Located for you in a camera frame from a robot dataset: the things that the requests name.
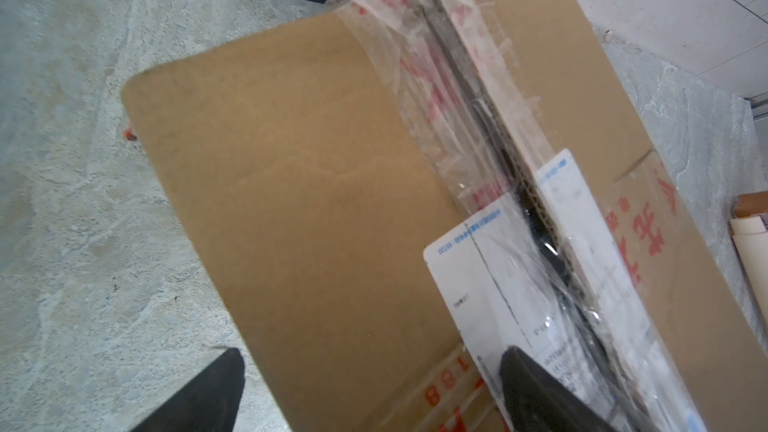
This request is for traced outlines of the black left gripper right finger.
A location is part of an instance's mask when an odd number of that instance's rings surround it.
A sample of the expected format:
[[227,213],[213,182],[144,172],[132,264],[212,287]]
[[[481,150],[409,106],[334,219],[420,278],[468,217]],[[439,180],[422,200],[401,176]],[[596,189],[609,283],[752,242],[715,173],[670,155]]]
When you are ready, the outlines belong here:
[[505,409],[515,431],[615,431],[517,346],[502,355],[500,378]]

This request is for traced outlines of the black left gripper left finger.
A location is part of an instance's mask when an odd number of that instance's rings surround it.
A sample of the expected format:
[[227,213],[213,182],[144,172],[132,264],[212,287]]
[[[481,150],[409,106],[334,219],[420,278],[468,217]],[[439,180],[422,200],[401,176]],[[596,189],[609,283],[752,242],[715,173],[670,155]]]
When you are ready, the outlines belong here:
[[244,386],[242,354],[228,348],[133,431],[232,432]]

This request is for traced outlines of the brown cardboard express box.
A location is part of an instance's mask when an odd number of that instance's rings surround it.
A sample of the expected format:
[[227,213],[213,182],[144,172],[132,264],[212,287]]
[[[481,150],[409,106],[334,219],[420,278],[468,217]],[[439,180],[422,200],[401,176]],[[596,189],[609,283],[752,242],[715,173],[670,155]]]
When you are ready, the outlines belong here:
[[330,0],[122,100],[296,431],[763,431],[767,356],[576,0]]

